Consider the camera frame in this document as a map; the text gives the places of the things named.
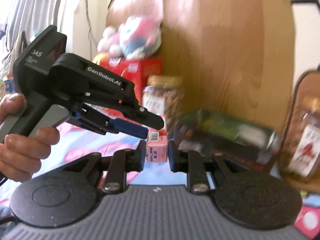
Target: jar lid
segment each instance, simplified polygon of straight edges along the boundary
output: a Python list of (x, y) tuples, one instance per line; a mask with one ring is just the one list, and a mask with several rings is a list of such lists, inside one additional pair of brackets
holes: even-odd
[(303, 105), (313, 112), (320, 113), (320, 98), (306, 96), (303, 100)]
[(156, 76), (152, 75), (148, 78), (148, 86), (157, 88), (176, 88), (182, 85), (182, 77)]

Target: black cable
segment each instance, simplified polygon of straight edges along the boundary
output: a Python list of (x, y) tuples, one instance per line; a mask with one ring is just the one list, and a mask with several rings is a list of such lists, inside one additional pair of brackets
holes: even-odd
[(8, 178), (4, 177), (2, 172), (0, 172), (0, 187), (8, 180)]
[(88, 40), (89, 40), (89, 45), (90, 45), (90, 61), (92, 61), (92, 41), (94, 42), (95, 46), (98, 46), (97, 41), (95, 40), (93, 33), (92, 33), (92, 25), (89, 17), (89, 8), (88, 8), (88, 0), (84, 0), (85, 2), (85, 12), (86, 12), (86, 17), (89, 25), (89, 32), (88, 32)]
[(110, 7), (111, 7), (111, 5), (112, 5), (113, 2), (114, 2), (114, 0), (110, 0), (110, 3), (109, 3), (109, 5), (108, 5), (108, 10), (110, 9)]
[(14, 222), (15, 224), (17, 224), (17, 221), (15, 219), (14, 216), (10, 216), (10, 217), (5, 217), (0, 219), (0, 226), (9, 222)]

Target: round black pad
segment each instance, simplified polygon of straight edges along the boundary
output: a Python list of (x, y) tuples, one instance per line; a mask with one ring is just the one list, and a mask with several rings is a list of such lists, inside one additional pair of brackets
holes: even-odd
[(293, 224), (302, 205), (299, 192), (291, 185), (258, 172), (230, 175), (215, 190), (214, 199), (232, 221), (264, 230)]
[(98, 201), (97, 189), (74, 172), (47, 173), (21, 184), (10, 207), (23, 223), (61, 227), (87, 216)]

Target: pink plush toy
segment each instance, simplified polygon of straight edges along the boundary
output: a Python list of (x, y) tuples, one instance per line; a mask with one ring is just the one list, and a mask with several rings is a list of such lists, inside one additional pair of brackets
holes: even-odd
[(161, 45), (160, 23), (147, 16), (131, 16), (119, 27), (120, 48), (127, 59), (143, 59)]
[(114, 27), (107, 27), (103, 32), (103, 38), (99, 41), (97, 51), (100, 53), (108, 53), (110, 58), (122, 57), (119, 45), (120, 33)]

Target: cable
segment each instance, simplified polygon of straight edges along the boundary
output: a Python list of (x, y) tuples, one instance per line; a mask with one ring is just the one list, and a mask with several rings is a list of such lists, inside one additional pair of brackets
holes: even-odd
[(89, 45), (90, 45), (90, 61), (92, 61), (92, 42), (94, 42), (95, 46), (98, 46), (98, 43), (92, 33), (92, 25), (89, 17), (89, 8), (88, 8), (88, 0), (84, 0), (85, 2), (85, 12), (86, 12), (86, 17), (89, 25), (89, 32), (88, 32), (88, 40), (89, 40)]
[(0, 219), (0, 226), (9, 222), (14, 222), (15, 224), (17, 224), (15, 217), (9, 216), (9, 217)]
[(1, 179), (1, 181), (0, 181), (0, 187), (8, 180), (6, 177), (2, 177), (2, 172), (0, 172), (0, 179)]

